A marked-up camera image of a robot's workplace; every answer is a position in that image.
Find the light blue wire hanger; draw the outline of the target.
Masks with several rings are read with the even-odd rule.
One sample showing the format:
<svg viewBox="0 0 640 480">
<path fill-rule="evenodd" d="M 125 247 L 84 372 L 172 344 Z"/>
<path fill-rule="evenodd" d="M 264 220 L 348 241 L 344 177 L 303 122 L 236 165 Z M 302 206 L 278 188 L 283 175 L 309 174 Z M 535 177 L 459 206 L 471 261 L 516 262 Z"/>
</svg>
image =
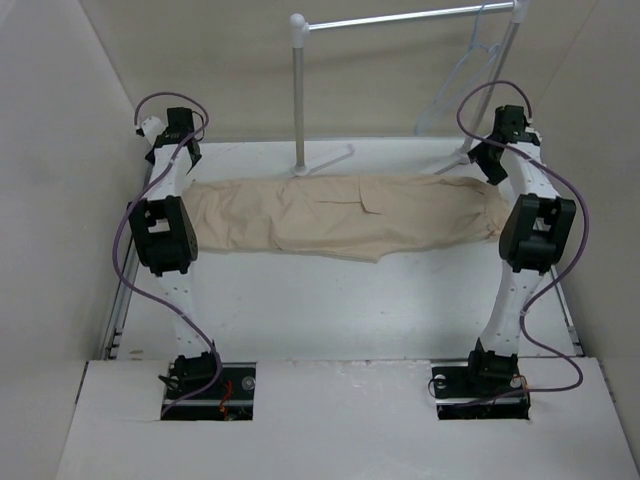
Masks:
<svg viewBox="0 0 640 480">
<path fill-rule="evenodd" d="M 489 1 L 481 4 L 475 14 L 473 28 L 466 51 L 452 68 L 443 84 L 421 114 L 413 127 L 415 136 L 424 135 L 434 127 L 443 115 L 461 100 L 481 79 L 482 75 L 497 59 L 501 43 L 486 43 L 479 37 L 481 17 Z"/>
</svg>

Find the beige trousers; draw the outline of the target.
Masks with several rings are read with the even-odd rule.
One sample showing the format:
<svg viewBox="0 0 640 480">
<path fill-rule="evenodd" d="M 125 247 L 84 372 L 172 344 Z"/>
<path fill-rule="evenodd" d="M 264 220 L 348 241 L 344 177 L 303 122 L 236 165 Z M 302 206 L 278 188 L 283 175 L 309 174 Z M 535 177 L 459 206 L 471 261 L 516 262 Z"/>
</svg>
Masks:
<svg viewBox="0 0 640 480">
<path fill-rule="evenodd" d="M 369 262 L 392 253 L 493 240 L 510 213 L 498 188 L 442 175 L 194 183 L 184 202 L 203 251 Z"/>
</svg>

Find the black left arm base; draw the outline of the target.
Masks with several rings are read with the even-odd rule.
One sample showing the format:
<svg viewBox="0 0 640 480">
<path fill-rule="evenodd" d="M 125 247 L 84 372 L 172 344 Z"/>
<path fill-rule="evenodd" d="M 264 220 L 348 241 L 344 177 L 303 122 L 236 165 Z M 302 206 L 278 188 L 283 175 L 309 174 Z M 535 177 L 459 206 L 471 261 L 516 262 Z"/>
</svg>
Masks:
<svg viewBox="0 0 640 480">
<path fill-rule="evenodd" d="M 184 395 L 165 385 L 160 409 L 162 421 L 251 421 L 254 414 L 256 363 L 226 363 L 208 390 L 177 402 Z"/>
</svg>

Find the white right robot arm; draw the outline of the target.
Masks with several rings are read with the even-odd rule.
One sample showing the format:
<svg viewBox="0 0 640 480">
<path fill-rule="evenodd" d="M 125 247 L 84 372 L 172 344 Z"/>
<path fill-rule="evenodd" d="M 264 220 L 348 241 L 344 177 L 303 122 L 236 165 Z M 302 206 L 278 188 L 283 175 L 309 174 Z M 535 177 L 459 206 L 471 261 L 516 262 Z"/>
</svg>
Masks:
<svg viewBox="0 0 640 480">
<path fill-rule="evenodd" d="M 540 145 L 525 110 L 507 105 L 495 110 L 493 130 L 468 153 L 488 183 L 510 182 L 516 200 L 499 237 L 502 276 L 494 307 L 464 370 L 472 397 L 514 391 L 518 374 L 521 314 L 543 277 L 561 259 L 576 215 L 574 201 L 560 196 L 544 172 L 526 159 L 504 159 L 508 145 Z"/>
</svg>

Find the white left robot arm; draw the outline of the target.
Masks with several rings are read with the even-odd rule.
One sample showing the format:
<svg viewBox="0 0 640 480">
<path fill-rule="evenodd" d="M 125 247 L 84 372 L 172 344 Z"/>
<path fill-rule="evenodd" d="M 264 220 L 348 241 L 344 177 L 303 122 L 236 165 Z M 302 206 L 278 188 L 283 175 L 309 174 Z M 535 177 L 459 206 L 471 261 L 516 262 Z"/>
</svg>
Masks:
<svg viewBox="0 0 640 480">
<path fill-rule="evenodd" d="M 176 315 L 178 355 L 160 377 L 174 402 L 196 395 L 214 398 L 225 377 L 214 343 L 196 325 L 193 273 L 199 247 L 184 196 L 187 176 L 201 159 L 197 116 L 188 107 L 172 107 L 164 121 L 149 117 L 137 128 L 151 146 L 145 156 L 151 175 L 129 216 L 138 259 L 157 279 L 160 303 Z"/>
</svg>

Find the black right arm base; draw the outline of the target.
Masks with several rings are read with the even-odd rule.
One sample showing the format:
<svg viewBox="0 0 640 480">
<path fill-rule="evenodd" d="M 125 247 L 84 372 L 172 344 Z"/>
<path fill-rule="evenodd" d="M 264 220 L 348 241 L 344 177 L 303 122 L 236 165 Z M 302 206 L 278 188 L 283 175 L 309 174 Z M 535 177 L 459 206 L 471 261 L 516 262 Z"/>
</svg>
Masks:
<svg viewBox="0 0 640 480">
<path fill-rule="evenodd" d="M 526 388 L 519 371 L 504 379 L 473 377 L 465 362 L 432 363 L 428 382 L 439 420 L 528 420 Z"/>
</svg>

